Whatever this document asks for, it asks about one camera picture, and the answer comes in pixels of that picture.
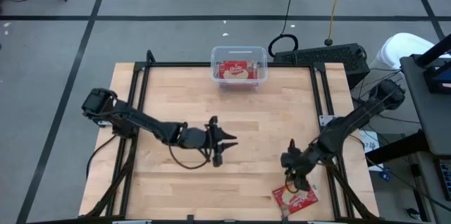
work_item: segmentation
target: gray floor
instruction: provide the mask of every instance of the gray floor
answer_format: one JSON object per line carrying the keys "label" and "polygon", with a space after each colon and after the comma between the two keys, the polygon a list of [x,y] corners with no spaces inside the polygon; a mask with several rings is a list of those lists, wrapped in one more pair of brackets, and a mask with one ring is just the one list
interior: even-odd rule
{"label": "gray floor", "polygon": [[[93,10],[96,1],[101,2],[98,12]],[[445,35],[451,32],[451,0],[427,1],[439,18],[431,17],[421,0],[339,0],[336,15],[367,17],[338,18],[334,44],[357,42],[366,49],[371,61],[385,40],[398,32],[437,42],[440,33],[432,23],[440,21]],[[80,105],[91,88],[109,86],[115,63],[143,60],[147,49],[154,52],[158,61],[208,61],[211,49],[218,45],[267,47],[280,33],[282,20],[230,20],[233,19],[230,15],[241,19],[246,15],[284,15],[287,3],[288,0],[3,1],[0,223],[14,223],[18,218],[44,144],[47,138],[52,138],[51,125],[58,122],[54,121],[58,105],[64,113],[61,124],[53,126],[58,130],[53,131],[57,132],[54,145],[28,222],[77,216],[85,186],[85,164],[94,150],[97,135],[97,128],[81,116]],[[329,23],[327,18],[314,16],[329,15],[332,3],[333,0],[292,0],[290,15],[305,17],[289,21],[286,32],[298,36],[300,48],[323,46]],[[106,18],[121,15],[139,17]],[[165,15],[223,16],[214,20],[150,17]],[[275,48],[286,51],[292,44],[280,42]],[[76,70],[71,74],[76,76],[73,86],[67,84],[71,69],[78,69],[76,74]],[[64,89],[70,96],[63,95]],[[411,100],[399,111],[387,115],[417,119]],[[409,134],[418,129],[416,124],[383,119],[374,119],[371,125],[384,133]],[[377,176],[373,177],[373,184],[383,216],[407,220],[402,211],[407,201],[401,202],[393,196],[400,185],[385,183]]]}

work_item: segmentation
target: wooden tabletop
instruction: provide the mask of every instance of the wooden tabletop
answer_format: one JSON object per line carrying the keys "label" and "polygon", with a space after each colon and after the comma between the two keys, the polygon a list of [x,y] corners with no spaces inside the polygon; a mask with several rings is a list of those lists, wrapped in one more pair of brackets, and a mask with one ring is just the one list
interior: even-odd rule
{"label": "wooden tabletop", "polygon": [[[132,69],[132,63],[117,63],[111,81],[110,89],[124,101]],[[326,64],[326,69],[335,114],[345,116],[353,106],[344,68],[342,64]],[[207,164],[186,170],[174,162],[166,145],[140,130],[127,218],[185,220],[193,214],[196,220],[280,220],[280,209],[271,196],[284,185],[280,155],[290,139],[304,149],[319,134],[309,69],[269,68],[268,80],[252,93],[222,92],[209,73],[209,68],[151,68],[144,112],[162,121],[186,121],[200,128],[210,117],[218,116],[219,125],[237,136],[239,144],[224,152],[219,168]],[[319,74],[317,79],[323,97]],[[110,137],[111,128],[100,129],[96,147]],[[80,214],[92,209],[110,185],[118,142],[113,141],[94,157]],[[188,166],[203,161],[196,150],[174,149],[174,154]],[[349,137],[343,156],[352,189],[378,216],[361,144]],[[318,189],[320,200],[289,219],[333,220],[326,169],[316,166],[307,178]],[[338,183],[337,189],[340,210],[346,216]],[[121,195],[122,187],[114,213],[118,213]]]}

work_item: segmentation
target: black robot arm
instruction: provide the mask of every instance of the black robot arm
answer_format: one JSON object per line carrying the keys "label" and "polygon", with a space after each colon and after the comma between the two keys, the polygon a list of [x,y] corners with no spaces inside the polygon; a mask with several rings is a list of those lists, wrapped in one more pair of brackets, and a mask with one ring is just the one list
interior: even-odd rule
{"label": "black robot arm", "polygon": [[237,142],[221,143],[223,139],[236,137],[225,133],[217,126],[216,116],[205,125],[206,130],[189,128],[187,123],[161,122],[119,100],[115,92],[107,89],[93,89],[83,103],[82,110],[83,115],[95,123],[100,120],[110,122],[113,134],[120,137],[135,137],[137,128],[140,127],[152,132],[155,138],[170,147],[198,149],[205,157],[209,149],[214,152],[215,167],[222,164],[222,152],[237,144]]}
{"label": "black robot arm", "polygon": [[380,112],[399,107],[404,101],[404,90],[392,80],[384,80],[370,91],[368,101],[345,117],[336,118],[329,122],[321,134],[304,150],[300,151],[292,139],[288,152],[283,153],[280,162],[286,168],[287,181],[292,181],[296,189],[310,189],[306,179],[316,164],[321,161],[328,167],[337,181],[343,187],[345,193],[363,218],[375,218],[360,202],[350,186],[345,182],[339,170],[333,163],[333,158],[342,151],[345,139],[356,129],[361,128],[369,120]]}

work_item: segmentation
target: red snack package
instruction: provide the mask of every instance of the red snack package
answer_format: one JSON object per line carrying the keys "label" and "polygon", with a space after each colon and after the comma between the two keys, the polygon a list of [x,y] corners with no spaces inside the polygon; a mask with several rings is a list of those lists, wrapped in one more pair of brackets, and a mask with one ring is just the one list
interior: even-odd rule
{"label": "red snack package", "polygon": [[218,67],[220,79],[257,79],[255,61],[224,61]]}
{"label": "red snack package", "polygon": [[[294,192],[296,190],[293,185],[288,186],[291,191]],[[286,186],[282,186],[273,191],[274,199],[276,199],[277,204],[282,211],[282,217],[287,217],[291,213],[295,213],[318,202],[318,197],[316,196],[314,188],[315,187],[313,186],[312,189],[311,186],[308,192],[300,190],[294,194],[289,192]]]}

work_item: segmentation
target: white object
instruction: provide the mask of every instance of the white object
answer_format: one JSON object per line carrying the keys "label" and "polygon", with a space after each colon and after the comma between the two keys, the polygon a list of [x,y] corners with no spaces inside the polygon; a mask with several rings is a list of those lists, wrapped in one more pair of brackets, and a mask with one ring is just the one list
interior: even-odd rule
{"label": "white object", "polygon": [[[379,148],[379,139],[378,134],[372,131],[365,131],[360,130],[360,139],[365,144],[365,154],[369,151],[373,151],[374,149]],[[371,166],[369,167],[370,171],[378,171],[381,172],[382,170],[377,166]]]}
{"label": "white object", "polygon": [[[258,86],[268,79],[268,61],[266,50],[258,46],[217,46],[211,50],[211,79],[221,87],[227,85],[249,84]],[[256,61],[256,79],[221,79],[219,77],[219,63],[224,61]]]}
{"label": "white object", "polygon": [[[399,33],[389,38],[369,68],[398,70],[401,68],[400,59],[412,54],[423,54],[434,46],[433,43],[421,37],[409,33]],[[442,55],[442,58],[451,58],[450,55]]]}

